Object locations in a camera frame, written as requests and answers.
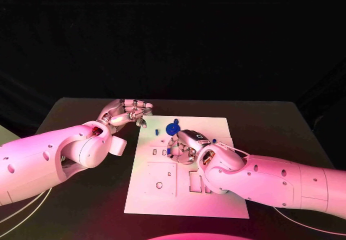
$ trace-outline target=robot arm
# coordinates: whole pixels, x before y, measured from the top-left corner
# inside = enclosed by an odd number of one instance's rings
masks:
[[[147,127],[153,105],[117,99],[97,121],[22,138],[0,146],[0,206],[42,193],[72,175],[94,168],[107,154],[123,155],[127,141],[113,136],[124,124]]]
[[[307,209],[346,219],[346,172],[313,167],[289,160],[248,155],[241,158],[222,142],[191,130],[181,131],[185,156],[169,156],[178,162],[196,161],[205,185],[218,193],[237,193],[244,199],[279,208]]]

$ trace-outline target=table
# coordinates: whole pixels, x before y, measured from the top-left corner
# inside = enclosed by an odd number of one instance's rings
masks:
[[[62,98],[38,134],[95,120],[113,99]],[[333,168],[300,111],[292,102],[146,100],[163,116],[225,117],[237,148],[251,154]],[[101,165],[54,187],[46,202],[3,239],[144,240],[176,233],[219,233],[251,239],[343,239],[290,222],[274,210],[247,200],[250,219],[124,214],[140,128],[129,123],[117,136],[127,140],[123,156],[108,154]],[[2,206],[19,207],[22,201]],[[29,207],[0,224],[0,232],[28,216]],[[310,210],[281,209],[296,221],[342,232],[346,221]]]

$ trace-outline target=blue object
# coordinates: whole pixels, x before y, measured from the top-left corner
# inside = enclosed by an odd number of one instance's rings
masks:
[[[173,136],[181,131],[179,120],[175,119],[175,122],[170,123],[166,127],[166,133]]]

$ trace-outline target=black curtain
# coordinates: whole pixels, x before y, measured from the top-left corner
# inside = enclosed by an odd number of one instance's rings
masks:
[[[0,124],[35,134],[62,97],[307,106],[346,56],[343,29],[343,14],[287,2],[2,4]]]

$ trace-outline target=blue cap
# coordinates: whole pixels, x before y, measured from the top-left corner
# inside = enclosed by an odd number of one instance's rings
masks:
[[[166,127],[166,132],[173,136],[181,131],[179,120],[175,119],[175,123],[170,123]]]

